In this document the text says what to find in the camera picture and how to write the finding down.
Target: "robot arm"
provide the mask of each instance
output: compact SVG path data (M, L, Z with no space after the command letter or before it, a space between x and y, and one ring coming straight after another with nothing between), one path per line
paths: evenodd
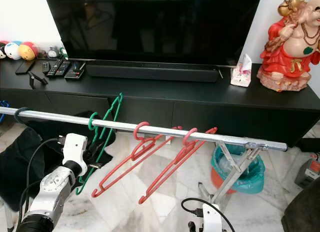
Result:
M62 166L45 176L17 232L51 232L56 226L76 178L86 173L83 153L87 137L70 133L65 138Z

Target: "red hanger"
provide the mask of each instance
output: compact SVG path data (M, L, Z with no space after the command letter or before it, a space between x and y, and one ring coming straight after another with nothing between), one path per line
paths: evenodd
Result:
M215 127L215 128L209 129L205 133L213 134L213 133L216 133L217 129L218 128ZM174 160L172 160L171 163L152 182L152 184L149 186L149 188L146 191L146 196L142 196L139 199L139 204L142 204L143 202L145 202L150 197L150 195L153 194L153 192L155 192L188 158L191 157L191 155L193 155L201 146L203 146L205 141L201 141L200 143L198 143L199 140L187 142L188 137L192 133L197 132L197 131L198 130L196 128L193 128L185 135L185 137L183 138L183 141L182 141L183 148L180 150L180 152L177 154L177 156L174 158Z
M134 129L133 131L133 136L136 140L141 140L141 142L134 148L134 150L132 151L132 153L125 158L120 164L118 164L114 169L112 169L104 178L103 180L101 180L101 182L99 183L99 188L100 191L98 192L97 189L95 189L92 192L92 197L98 197L100 194L102 194L104 191L106 191L107 189L109 189L111 186L113 186L115 183L117 183L121 178L123 178L125 175L127 175L130 171L132 171L135 167L137 167L140 163L142 163L144 160L146 160L147 158L149 158L152 154L154 154L156 151L158 151L160 148L162 148L164 145L166 145L169 141L171 141L172 139L174 139L174 137L170 137L168 138L166 141L164 141L163 143L161 143L159 146L157 146L155 149L153 149L152 151L150 151L146 156L144 156L143 158L141 158L137 163L135 163L133 166L131 166L129 169L127 169L123 174L121 174L120 176L118 176L114 181L110 182L108 185L104 186L104 183L110 178L111 175L113 175L121 166L123 166L126 162L128 162L130 159L132 161L137 160L138 158L140 158L142 155L144 155L145 153L147 153L150 149L152 149L155 145L156 145L156 141L158 139L160 139L163 135L157 135L155 137L152 138L143 138L143 137L138 137L137 133L138 130L142 127L142 126L149 126L150 124L148 122L141 122L140 124L137 125L137 127ZM181 126L178 127L173 127L173 129L182 129Z

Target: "plastic bag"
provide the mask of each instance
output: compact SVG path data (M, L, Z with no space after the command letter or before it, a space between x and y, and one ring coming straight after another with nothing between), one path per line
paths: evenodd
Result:
M241 146L226 144L226 147L236 163L245 152L245 148ZM211 165L223 180L227 178L232 169L231 165L226 165L226 160L221 148L217 147L213 153ZM248 169L233 184L232 189L242 193L260 193L264 188L265 169L264 162L258 155L249 165Z

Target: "cable connector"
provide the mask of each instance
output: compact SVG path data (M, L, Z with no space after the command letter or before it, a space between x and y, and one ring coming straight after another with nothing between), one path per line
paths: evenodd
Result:
M66 137L59 135L58 144L61 144L63 146L65 144L65 141L66 141Z
M204 210L202 208L196 208L195 210L191 210L190 212L195 214L197 217L204 217Z

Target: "soundbar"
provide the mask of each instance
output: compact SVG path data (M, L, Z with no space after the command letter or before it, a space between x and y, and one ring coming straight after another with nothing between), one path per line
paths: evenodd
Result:
M93 77L151 79L214 83L219 76L217 66L197 64L88 61L87 73Z

